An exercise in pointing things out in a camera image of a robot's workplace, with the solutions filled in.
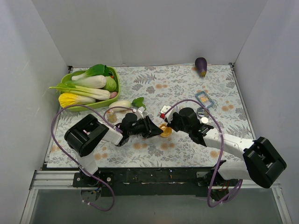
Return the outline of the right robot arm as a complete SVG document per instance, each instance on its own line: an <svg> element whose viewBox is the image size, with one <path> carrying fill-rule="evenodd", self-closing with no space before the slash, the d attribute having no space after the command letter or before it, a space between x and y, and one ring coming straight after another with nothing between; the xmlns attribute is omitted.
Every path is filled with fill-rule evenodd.
<svg viewBox="0 0 299 224"><path fill-rule="evenodd" d="M239 158L236 162L221 161L218 168L212 168L211 179L216 185L239 179L252 180L268 189L287 167L267 138L252 140L220 134L213 126L201 123L190 107L179 112L170 110L165 114L165 121L174 131L188 134L193 142L205 147L223 149Z"/></svg>

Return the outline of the orange round pill case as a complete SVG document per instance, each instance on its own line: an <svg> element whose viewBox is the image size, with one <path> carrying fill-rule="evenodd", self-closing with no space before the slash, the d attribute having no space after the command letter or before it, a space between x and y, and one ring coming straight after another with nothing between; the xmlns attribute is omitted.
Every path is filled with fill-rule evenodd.
<svg viewBox="0 0 299 224"><path fill-rule="evenodd" d="M161 137L163 138L167 138L169 136L171 136L172 132L166 132L165 128L166 128L166 124L161 124L159 127L163 132L160 134Z"/></svg>

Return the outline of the clear bottle of yellow pills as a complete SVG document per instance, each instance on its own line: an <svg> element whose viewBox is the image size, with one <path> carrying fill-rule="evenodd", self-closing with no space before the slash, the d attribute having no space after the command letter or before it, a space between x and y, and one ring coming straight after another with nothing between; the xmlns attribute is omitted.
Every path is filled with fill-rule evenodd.
<svg viewBox="0 0 299 224"><path fill-rule="evenodd" d="M113 110L108 110L107 119L110 123L115 123L117 121L117 115Z"/></svg>

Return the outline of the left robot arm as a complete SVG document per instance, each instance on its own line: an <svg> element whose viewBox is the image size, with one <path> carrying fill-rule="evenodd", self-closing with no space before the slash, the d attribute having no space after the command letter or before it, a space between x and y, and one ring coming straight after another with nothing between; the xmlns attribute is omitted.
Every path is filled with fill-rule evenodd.
<svg viewBox="0 0 299 224"><path fill-rule="evenodd" d="M119 123L121 132L98 121L89 114L71 127L64 135L69 147L75 152L79 169L84 173L83 181L90 187L99 183L98 166L94 159L94 150L101 141L115 146L126 144L132 135L151 138L163 133L149 116L141 117L135 113L127 113Z"/></svg>

